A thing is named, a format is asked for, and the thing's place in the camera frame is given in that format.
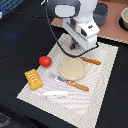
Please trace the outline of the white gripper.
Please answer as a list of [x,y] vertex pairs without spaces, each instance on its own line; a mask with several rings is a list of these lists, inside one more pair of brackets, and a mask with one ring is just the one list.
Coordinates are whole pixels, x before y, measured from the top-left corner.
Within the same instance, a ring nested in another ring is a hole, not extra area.
[[74,25],[72,25],[71,19],[65,18],[62,26],[85,50],[89,50],[96,46],[99,28],[94,20],[87,23],[76,22]]

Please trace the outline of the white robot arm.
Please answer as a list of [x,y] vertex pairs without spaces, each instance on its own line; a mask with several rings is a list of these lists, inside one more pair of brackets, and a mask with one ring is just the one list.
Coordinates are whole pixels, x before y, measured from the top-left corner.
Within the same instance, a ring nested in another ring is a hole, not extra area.
[[99,28],[93,19],[98,0],[46,0],[48,13],[62,18],[62,27],[85,50],[96,45]]

